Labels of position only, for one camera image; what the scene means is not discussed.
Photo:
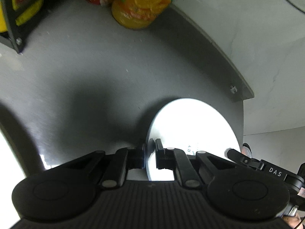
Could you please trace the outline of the person's right hand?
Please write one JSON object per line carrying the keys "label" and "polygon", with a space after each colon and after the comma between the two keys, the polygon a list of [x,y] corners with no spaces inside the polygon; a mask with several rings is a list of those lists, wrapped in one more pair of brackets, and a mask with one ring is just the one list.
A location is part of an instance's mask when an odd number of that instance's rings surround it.
{"label": "person's right hand", "polygon": [[291,216],[283,216],[282,220],[288,224],[291,228],[296,228],[296,229],[304,229],[304,226],[302,224],[301,218],[299,214],[295,214],[294,217]]}

